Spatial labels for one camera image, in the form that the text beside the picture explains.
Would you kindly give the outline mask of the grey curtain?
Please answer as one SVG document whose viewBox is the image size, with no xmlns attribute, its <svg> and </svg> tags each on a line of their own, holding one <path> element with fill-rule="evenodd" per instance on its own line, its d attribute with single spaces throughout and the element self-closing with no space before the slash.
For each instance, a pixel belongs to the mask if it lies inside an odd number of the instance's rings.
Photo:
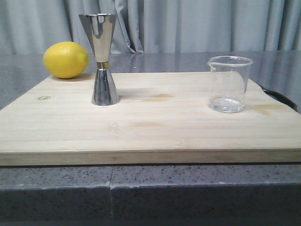
<svg viewBox="0 0 301 226">
<path fill-rule="evenodd" d="M 0 53 L 42 54 L 74 41 L 89 48 L 81 14 L 117 16 L 111 52 L 299 50 L 298 0 L 3 0 Z"/>
</svg>

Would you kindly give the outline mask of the silver double jigger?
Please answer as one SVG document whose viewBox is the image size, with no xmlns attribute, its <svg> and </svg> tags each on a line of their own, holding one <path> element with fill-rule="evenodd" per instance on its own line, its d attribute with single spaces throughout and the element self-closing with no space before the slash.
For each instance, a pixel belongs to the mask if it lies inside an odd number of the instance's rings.
<svg viewBox="0 0 301 226">
<path fill-rule="evenodd" d="M 96 60 L 92 103 L 109 106 L 120 101 L 109 70 L 109 54 L 116 23 L 115 14 L 82 14 L 79 19 Z"/>
</svg>

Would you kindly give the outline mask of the yellow lemon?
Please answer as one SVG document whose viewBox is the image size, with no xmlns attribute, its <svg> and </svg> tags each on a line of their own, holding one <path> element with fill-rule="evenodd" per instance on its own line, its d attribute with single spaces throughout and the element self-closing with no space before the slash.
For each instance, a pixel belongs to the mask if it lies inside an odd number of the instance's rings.
<svg viewBox="0 0 301 226">
<path fill-rule="evenodd" d="M 87 68 L 89 54 L 81 45 L 64 41 L 46 50 L 43 63 L 51 75 L 60 79 L 70 79 L 80 75 Z"/>
</svg>

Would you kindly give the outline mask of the clear glass beaker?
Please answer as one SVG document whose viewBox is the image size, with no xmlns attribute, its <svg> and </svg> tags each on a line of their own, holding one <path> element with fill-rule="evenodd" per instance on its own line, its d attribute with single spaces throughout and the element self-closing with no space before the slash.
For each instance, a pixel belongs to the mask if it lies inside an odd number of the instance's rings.
<svg viewBox="0 0 301 226">
<path fill-rule="evenodd" d="M 214 56 L 210 68 L 210 96 L 208 106 L 222 113 L 239 113 L 243 103 L 253 61 L 241 56 Z"/>
</svg>

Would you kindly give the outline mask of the light wooden cutting board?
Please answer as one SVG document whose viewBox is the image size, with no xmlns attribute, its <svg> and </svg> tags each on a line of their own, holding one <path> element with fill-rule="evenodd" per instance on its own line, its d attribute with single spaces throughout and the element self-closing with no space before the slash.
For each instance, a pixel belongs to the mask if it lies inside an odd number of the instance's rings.
<svg viewBox="0 0 301 226">
<path fill-rule="evenodd" d="M 301 116 L 248 82 L 245 109 L 207 106 L 209 73 L 114 73 L 121 96 L 91 103 L 94 75 L 52 76 L 0 112 L 0 163 L 299 162 Z"/>
</svg>

